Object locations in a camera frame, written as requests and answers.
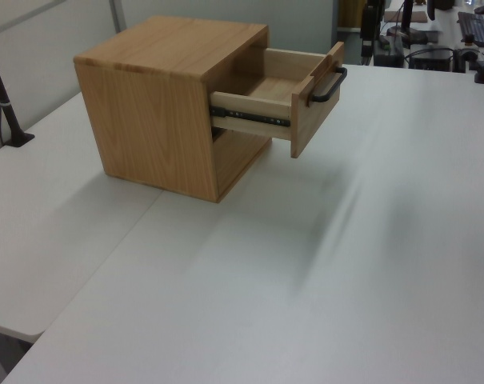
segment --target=white wall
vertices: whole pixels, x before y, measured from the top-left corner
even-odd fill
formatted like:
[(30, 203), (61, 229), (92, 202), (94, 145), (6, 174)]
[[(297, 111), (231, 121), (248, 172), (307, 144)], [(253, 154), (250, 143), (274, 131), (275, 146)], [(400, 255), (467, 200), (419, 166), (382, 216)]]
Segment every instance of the white wall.
[(0, 75), (23, 129), (79, 92), (73, 56), (114, 34), (108, 0), (67, 0), (0, 33)]
[(122, 0), (128, 27), (154, 14), (254, 22), (270, 27), (270, 46), (325, 54), (337, 0)]

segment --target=wooden box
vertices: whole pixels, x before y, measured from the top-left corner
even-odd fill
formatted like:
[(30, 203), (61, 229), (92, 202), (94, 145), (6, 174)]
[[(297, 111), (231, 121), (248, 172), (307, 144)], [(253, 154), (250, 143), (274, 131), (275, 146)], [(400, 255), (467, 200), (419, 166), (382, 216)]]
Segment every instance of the wooden box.
[(339, 99), (342, 44), (306, 54), (269, 49), (268, 36), (157, 16), (76, 56), (105, 172), (218, 202), (271, 138), (299, 156)]

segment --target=black drawer handle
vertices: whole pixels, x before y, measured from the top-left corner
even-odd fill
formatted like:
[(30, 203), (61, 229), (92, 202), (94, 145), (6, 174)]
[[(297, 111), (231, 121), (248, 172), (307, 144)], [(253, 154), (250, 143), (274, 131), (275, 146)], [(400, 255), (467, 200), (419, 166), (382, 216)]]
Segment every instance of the black drawer handle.
[(340, 67), (336, 68), (336, 73), (341, 74), (341, 76), (339, 77), (338, 80), (336, 80), (336, 82), (334, 83), (332, 88), (330, 88), (329, 92), (327, 92), (326, 94), (323, 94), (322, 96), (316, 96), (316, 95), (313, 94), (311, 96), (312, 102), (328, 102), (330, 100), (330, 98), (332, 98), (334, 96), (336, 91), (341, 86), (341, 83), (343, 82), (343, 80), (346, 79), (346, 75), (348, 74), (348, 70), (346, 68), (340, 66)]

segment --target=drawer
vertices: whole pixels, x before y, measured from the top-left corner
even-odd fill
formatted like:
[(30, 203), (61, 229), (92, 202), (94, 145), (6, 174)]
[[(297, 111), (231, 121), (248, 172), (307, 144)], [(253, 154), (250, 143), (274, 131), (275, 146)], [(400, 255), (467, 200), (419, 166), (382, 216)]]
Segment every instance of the drawer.
[(252, 46), (210, 93), (211, 125), (291, 141), (297, 158), (339, 100), (343, 43), (327, 54)]

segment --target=wood grain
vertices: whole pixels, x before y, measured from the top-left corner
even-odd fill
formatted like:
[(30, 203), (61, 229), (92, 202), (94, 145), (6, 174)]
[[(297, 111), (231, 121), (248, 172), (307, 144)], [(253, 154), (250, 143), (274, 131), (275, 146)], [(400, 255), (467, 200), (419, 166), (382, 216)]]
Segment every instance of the wood grain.
[(296, 88), (291, 101), (291, 157), (297, 158), (339, 100), (340, 91), (328, 102), (309, 104), (312, 92), (324, 92), (338, 77), (336, 67), (343, 63), (343, 43), (337, 43), (325, 59)]
[(324, 54), (251, 46), (237, 56), (234, 68), (265, 77), (302, 81), (324, 57)]
[(105, 172), (217, 201), (201, 82), (76, 65)]
[(227, 130), (214, 142), (220, 199), (249, 169), (272, 139)]
[(362, 10), (366, 0), (341, 0), (339, 2), (338, 26), (361, 28)]
[(129, 72), (205, 79), (251, 45), (266, 46), (268, 27), (155, 16), (74, 58)]

